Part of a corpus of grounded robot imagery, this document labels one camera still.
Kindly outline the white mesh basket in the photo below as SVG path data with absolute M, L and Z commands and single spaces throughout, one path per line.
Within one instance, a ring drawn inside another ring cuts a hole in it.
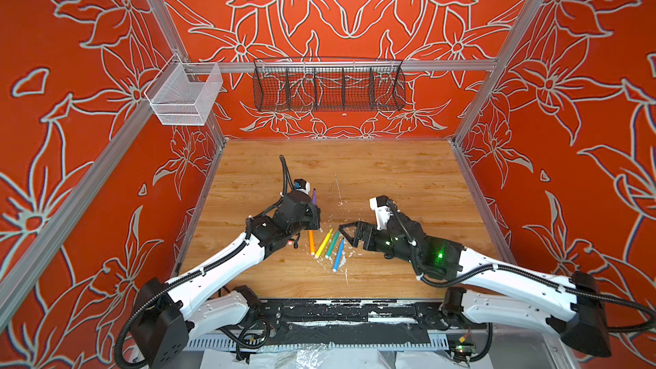
M 173 54 L 143 92 L 164 126 L 204 126 L 223 88 L 218 63 L 185 63 Z

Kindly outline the green highlighter pen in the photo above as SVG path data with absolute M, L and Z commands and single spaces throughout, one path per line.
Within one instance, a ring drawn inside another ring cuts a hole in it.
M 330 258 L 331 258 L 331 255 L 332 255 L 332 253 L 333 253 L 333 251 L 334 251 L 334 249 L 335 249 L 335 247 L 336 247 L 336 245 L 337 245 L 337 242 L 338 242 L 339 237 L 340 237 L 340 233 L 339 233 L 339 231 L 336 231 L 336 232 L 334 232 L 334 233 L 331 235 L 331 241 L 330 241 L 330 244 L 328 245 L 328 247 L 327 247 L 327 249 L 326 249 L 326 252 L 325 252 L 325 254 L 324 254 L 324 256 L 325 256 L 326 259 L 330 259 Z

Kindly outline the orange highlighter pen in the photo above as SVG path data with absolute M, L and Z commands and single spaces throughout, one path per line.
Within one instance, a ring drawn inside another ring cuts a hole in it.
M 316 252 L 316 244 L 314 239 L 314 231 L 312 230 L 309 230 L 309 250 L 311 256 L 314 256 Z

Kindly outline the yellow highlighter pen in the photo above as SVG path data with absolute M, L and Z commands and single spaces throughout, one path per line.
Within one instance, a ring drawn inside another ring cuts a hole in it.
M 333 229 L 331 228 L 331 229 L 329 230 L 329 232 L 325 235 L 323 241 L 322 241 L 321 244 L 319 245 L 319 248 L 316 249 L 316 251 L 315 251 L 315 253 L 314 253 L 314 258 L 315 258 L 315 259 L 319 259 L 319 258 L 321 258 L 321 256 L 323 255 L 323 253 L 324 253 L 326 247 L 328 246 L 329 242 L 331 242 L 332 235 L 333 235 Z

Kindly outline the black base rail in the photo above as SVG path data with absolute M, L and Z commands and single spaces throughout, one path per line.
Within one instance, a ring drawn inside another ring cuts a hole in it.
M 438 335 L 484 342 L 485 324 L 445 318 L 442 302 L 425 299 L 269 298 L 260 315 L 272 325 L 266 346 L 434 346 Z

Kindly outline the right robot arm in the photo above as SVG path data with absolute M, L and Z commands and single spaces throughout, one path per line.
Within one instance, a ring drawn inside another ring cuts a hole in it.
M 594 277 L 537 273 L 484 256 L 399 215 L 384 228 L 364 221 L 340 225 L 351 246 L 406 261 L 418 281 L 444 289 L 443 314 L 474 324 L 502 324 L 558 336 L 572 350 L 611 355 L 610 336 L 655 328 L 655 312 L 601 294 Z

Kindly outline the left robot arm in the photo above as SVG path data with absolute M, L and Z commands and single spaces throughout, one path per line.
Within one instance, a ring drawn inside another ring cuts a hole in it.
M 191 339 L 255 320 L 261 302 L 248 287 L 237 287 L 218 299 L 212 295 L 319 224 L 320 210 L 311 195 L 287 192 L 270 208 L 247 218 L 244 232 L 188 273 L 166 282 L 149 280 L 138 290 L 130 317 L 115 340 L 116 365 L 164 368 Z

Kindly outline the blue highlighter pen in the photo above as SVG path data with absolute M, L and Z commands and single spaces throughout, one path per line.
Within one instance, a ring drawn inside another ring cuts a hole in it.
M 333 273 L 336 273 L 338 271 L 338 269 L 340 268 L 342 258 L 343 258 L 344 244 L 345 244 L 345 239 L 342 238 L 342 240 L 340 241 L 340 244 L 338 245 L 338 251 L 336 253 L 336 257 L 335 257 L 335 260 L 333 262 L 333 266 L 332 266 Z

